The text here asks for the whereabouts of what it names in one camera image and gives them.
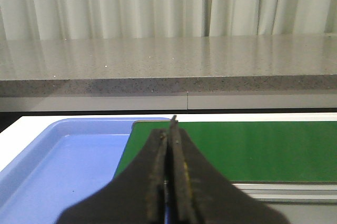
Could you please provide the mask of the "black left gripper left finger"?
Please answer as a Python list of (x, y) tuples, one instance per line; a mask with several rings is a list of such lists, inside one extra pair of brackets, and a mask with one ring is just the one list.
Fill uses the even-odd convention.
[(57, 223), (164, 223), (166, 150), (166, 131), (153, 129), (123, 172), (65, 209)]

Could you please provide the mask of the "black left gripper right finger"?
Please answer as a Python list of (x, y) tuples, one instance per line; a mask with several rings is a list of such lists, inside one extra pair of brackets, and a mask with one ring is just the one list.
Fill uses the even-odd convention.
[(168, 147), (173, 223), (287, 223), (285, 215), (220, 174), (175, 117), (170, 121)]

